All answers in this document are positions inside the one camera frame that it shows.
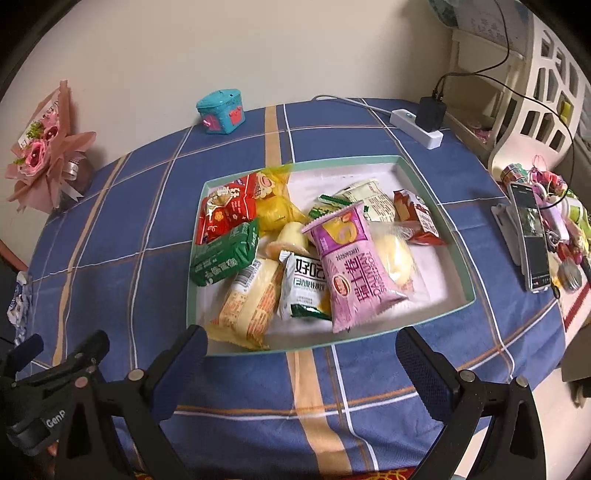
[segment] metal tin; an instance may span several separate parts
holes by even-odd
[[[570,257],[567,257],[558,267],[558,279],[562,287],[570,293],[583,286],[583,276],[577,264]]]

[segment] pink artificial rose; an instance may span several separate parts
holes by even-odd
[[[30,177],[44,165],[47,145],[43,140],[35,140],[25,150],[25,163],[19,165],[19,171]]]
[[[60,129],[60,121],[57,112],[52,112],[41,119],[43,126],[43,140],[49,142],[54,138]]]

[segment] snack package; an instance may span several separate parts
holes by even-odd
[[[353,184],[341,191],[350,202],[363,201],[368,207],[365,218],[372,222],[393,222],[396,220],[396,209],[392,200],[378,187],[377,180],[368,180],[362,184]]]
[[[285,267],[278,311],[281,320],[330,320],[330,293],[322,263],[287,251],[280,253],[279,260]]]
[[[286,224],[277,237],[277,240],[267,245],[265,249],[267,257],[272,260],[278,260],[282,250],[294,252],[305,257],[309,256],[308,237],[301,232],[303,226],[303,223],[300,222]]]
[[[256,216],[256,175],[231,181],[203,199],[195,243],[205,244]]]
[[[200,287],[216,283],[248,267],[258,246],[258,219],[241,223],[208,244],[195,247],[189,276]]]
[[[308,212],[308,216],[312,220],[316,220],[328,213],[336,212],[343,207],[352,205],[353,202],[348,201],[345,198],[333,197],[330,195],[320,195],[314,206]],[[369,207],[364,206],[363,211],[366,213]]]
[[[370,222],[376,252],[390,278],[412,301],[428,301],[429,292],[401,228],[392,222]]]
[[[263,168],[255,173],[256,215],[260,235],[279,232],[289,222],[307,223],[307,217],[290,201],[287,183],[291,165]]]
[[[385,271],[357,202],[309,223],[330,289],[333,332],[371,321],[406,298]]]
[[[240,271],[217,319],[205,326],[207,336],[251,350],[264,350],[264,335],[277,309],[283,266],[275,260],[255,258]]]
[[[344,195],[343,195],[343,193],[344,193],[345,191],[347,191],[347,190],[352,190],[352,189],[356,189],[357,187],[361,187],[361,185],[365,185],[365,184],[366,184],[367,182],[369,182],[369,181],[375,181],[375,182],[377,182],[377,181],[378,181],[378,179],[376,179],[376,178],[373,178],[373,177],[372,177],[372,178],[370,178],[370,179],[365,179],[365,180],[356,181],[355,183],[352,183],[351,185],[349,185],[349,186],[345,187],[344,189],[342,189],[342,190],[339,190],[337,193],[335,193],[335,194],[333,195],[333,197],[336,197],[336,198],[342,198],[342,199],[345,199],[345,200],[346,200],[346,198],[345,198],[345,197],[344,197]]]
[[[439,237],[429,208],[420,196],[408,190],[397,190],[394,192],[394,206],[400,221],[408,221],[405,224],[407,227],[412,228],[410,222],[418,222],[414,224],[414,233],[408,238],[408,242],[417,245],[445,245]]]

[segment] pink flower bouquet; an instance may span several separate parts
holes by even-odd
[[[60,82],[39,103],[27,129],[12,146],[17,159],[8,165],[5,177],[17,182],[7,200],[18,200],[19,211],[31,207],[51,213],[59,207],[62,190],[79,195],[66,183],[72,179],[68,162],[75,152],[85,152],[95,138],[95,132],[71,135],[70,88],[67,81]]]

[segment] purple snack package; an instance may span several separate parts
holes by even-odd
[[[320,254],[330,289],[333,332],[372,320],[406,295],[393,282],[375,251],[363,217],[363,202],[306,225]]]

